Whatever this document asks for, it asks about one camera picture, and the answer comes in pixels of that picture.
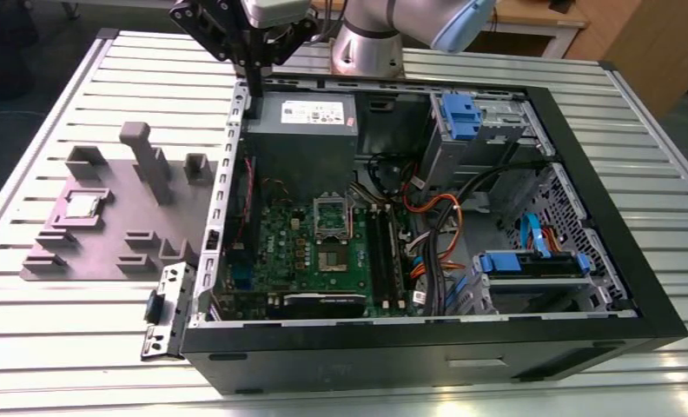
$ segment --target sticker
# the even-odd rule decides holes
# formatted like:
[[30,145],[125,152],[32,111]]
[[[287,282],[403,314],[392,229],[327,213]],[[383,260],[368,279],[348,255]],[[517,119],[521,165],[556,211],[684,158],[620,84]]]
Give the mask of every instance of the sticker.
[[283,103],[281,122],[344,124],[344,103],[287,101]]
[[427,304],[427,293],[421,291],[413,291],[413,304]]

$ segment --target motherboard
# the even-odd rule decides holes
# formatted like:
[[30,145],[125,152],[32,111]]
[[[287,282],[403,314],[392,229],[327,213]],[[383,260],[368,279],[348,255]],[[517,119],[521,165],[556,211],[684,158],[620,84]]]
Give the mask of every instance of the motherboard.
[[[256,263],[229,265],[224,288],[216,289],[223,320],[272,318],[293,296],[304,304],[329,304],[332,310],[357,305],[364,317],[407,315],[401,251],[391,246],[399,245],[397,226],[391,220],[392,212],[381,209],[341,211],[323,203],[265,207]],[[347,238],[321,238],[323,232],[341,228]],[[392,254],[399,265],[384,270],[384,257]],[[329,314],[347,315],[344,311]]]

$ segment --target wooden desk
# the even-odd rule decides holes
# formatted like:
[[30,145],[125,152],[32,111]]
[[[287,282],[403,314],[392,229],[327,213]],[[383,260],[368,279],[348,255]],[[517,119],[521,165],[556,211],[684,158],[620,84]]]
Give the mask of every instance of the wooden desk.
[[[325,3],[325,0],[313,0],[319,10],[323,10]],[[344,0],[333,0],[332,9],[336,16],[343,5]],[[536,54],[545,58],[563,58],[577,31],[588,25],[587,17],[576,5],[572,5],[569,12],[563,14],[548,9],[547,0],[503,0],[496,10],[499,21],[496,28],[492,27],[492,22],[488,22],[483,31],[492,32],[495,30],[500,33],[549,37],[551,40],[544,50]],[[489,52],[489,47],[483,45],[479,52]]]

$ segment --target metal bracket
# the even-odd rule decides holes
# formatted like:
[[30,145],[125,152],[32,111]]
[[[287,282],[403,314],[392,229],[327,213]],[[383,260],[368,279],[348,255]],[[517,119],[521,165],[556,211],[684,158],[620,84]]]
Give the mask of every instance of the metal bracket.
[[162,269],[158,287],[152,291],[145,304],[148,329],[141,361],[184,360],[180,346],[189,317],[196,273],[194,267],[186,262],[174,263]]

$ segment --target blue plastic clip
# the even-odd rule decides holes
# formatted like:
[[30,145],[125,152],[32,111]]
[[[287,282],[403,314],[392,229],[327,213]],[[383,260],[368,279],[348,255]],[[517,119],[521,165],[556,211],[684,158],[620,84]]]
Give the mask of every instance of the blue plastic clip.
[[481,263],[483,273],[488,273],[493,270],[493,262],[491,262],[491,258],[488,255],[479,256],[479,262]]
[[481,110],[467,94],[443,94],[441,109],[449,124],[449,134],[456,141],[475,139],[481,129]]
[[588,261],[587,254],[577,254],[576,260],[577,260],[577,266],[580,267],[580,271],[584,274],[588,274],[591,272],[591,262]]
[[521,265],[519,264],[519,258],[516,254],[512,253],[497,253],[489,254],[491,263],[493,264],[493,269],[497,271],[521,271]]
[[533,246],[537,248],[543,258],[551,257],[551,251],[544,244],[543,228],[540,226],[540,219],[535,213],[527,213],[521,216],[521,224],[519,225],[519,242],[521,248],[527,248],[527,232],[532,230]]

